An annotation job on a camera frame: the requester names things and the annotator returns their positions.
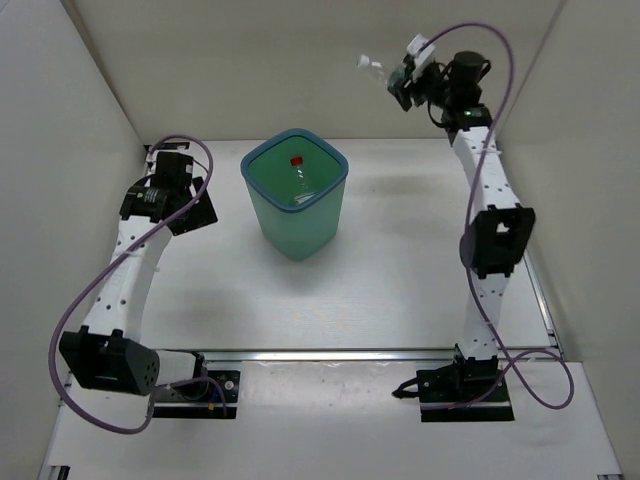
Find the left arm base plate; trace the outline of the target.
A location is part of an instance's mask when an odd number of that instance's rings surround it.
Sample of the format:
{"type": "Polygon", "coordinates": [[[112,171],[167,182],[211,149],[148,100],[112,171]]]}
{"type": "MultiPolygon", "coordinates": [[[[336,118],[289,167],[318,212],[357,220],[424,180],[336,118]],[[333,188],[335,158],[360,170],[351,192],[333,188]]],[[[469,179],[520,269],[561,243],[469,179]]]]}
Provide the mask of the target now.
{"type": "Polygon", "coordinates": [[[153,418],[235,419],[239,404],[241,371],[208,367],[207,374],[221,387],[224,397],[221,397],[216,387],[208,382],[165,389],[157,395],[153,418]]]}

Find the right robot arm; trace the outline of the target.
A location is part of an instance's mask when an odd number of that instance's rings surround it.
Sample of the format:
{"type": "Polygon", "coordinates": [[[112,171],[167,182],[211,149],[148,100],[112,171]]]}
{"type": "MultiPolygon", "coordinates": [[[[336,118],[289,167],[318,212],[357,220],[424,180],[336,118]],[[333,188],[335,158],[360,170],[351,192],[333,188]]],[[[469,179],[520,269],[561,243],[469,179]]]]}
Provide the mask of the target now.
{"type": "Polygon", "coordinates": [[[535,223],[534,210],[522,205],[506,178],[492,117],[480,100],[480,82],[490,68],[490,61],[476,52],[458,52],[448,64],[441,64],[427,48],[406,54],[388,84],[404,110],[441,109],[435,124],[447,133],[472,190],[459,247],[471,288],[457,350],[464,359],[475,361],[497,355],[493,330],[503,295],[535,223]]]}

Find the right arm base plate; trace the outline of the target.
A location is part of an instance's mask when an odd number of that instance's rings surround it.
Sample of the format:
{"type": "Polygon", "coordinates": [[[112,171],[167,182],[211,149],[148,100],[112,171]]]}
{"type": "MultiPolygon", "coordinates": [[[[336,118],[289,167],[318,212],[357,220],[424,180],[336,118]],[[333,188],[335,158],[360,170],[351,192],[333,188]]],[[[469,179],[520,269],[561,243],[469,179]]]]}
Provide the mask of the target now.
{"type": "Polygon", "coordinates": [[[417,399],[422,423],[511,422],[515,420],[502,371],[462,374],[453,365],[417,370],[399,385],[396,399],[417,399]]]}

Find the green-label clear bottle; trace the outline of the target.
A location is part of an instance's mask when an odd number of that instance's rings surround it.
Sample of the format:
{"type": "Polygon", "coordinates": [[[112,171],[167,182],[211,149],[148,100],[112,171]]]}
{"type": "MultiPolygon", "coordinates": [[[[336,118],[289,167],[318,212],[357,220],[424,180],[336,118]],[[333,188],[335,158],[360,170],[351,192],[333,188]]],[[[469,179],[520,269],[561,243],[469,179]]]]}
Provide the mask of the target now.
{"type": "Polygon", "coordinates": [[[398,82],[405,76],[405,65],[399,64],[394,68],[387,68],[381,62],[372,60],[367,55],[360,55],[356,62],[357,69],[366,72],[377,84],[391,92],[398,82]]]}

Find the black-label clear bottle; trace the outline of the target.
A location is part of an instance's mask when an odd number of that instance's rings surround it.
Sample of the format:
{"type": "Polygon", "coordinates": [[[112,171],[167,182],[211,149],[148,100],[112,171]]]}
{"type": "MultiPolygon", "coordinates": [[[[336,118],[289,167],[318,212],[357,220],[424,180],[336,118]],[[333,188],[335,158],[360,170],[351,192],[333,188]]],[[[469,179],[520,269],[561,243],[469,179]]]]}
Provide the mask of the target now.
{"type": "Polygon", "coordinates": [[[291,205],[292,206],[302,205],[314,199],[316,196],[317,196],[316,192],[307,192],[307,193],[301,193],[301,194],[295,195],[291,200],[291,205]]]}

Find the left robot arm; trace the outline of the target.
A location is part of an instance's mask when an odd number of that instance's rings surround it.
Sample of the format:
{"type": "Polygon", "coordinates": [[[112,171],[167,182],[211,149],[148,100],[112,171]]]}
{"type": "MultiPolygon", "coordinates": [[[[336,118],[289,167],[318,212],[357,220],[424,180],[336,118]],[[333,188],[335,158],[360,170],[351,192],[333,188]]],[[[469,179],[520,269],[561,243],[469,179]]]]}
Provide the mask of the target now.
{"type": "Polygon", "coordinates": [[[161,151],[155,170],[134,183],[119,210],[113,252],[123,261],[105,280],[80,329],[63,333],[59,351],[85,389],[146,396],[174,383],[188,400],[206,395],[210,377],[194,353],[153,350],[141,343],[141,326],[157,264],[172,237],[216,222],[208,195],[192,192],[204,181],[194,160],[161,151]]]}

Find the red-label clear water bottle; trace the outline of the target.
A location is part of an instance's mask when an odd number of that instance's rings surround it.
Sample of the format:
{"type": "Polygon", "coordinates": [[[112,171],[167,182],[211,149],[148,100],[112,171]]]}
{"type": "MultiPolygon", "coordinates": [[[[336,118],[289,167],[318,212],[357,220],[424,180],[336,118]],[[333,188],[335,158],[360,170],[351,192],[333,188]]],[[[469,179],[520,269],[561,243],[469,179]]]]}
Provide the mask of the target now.
{"type": "Polygon", "coordinates": [[[304,159],[301,156],[293,157],[290,160],[290,164],[295,176],[295,189],[293,197],[301,193],[316,192],[315,187],[313,186],[313,182],[310,180],[310,177],[306,172],[304,159]]]}

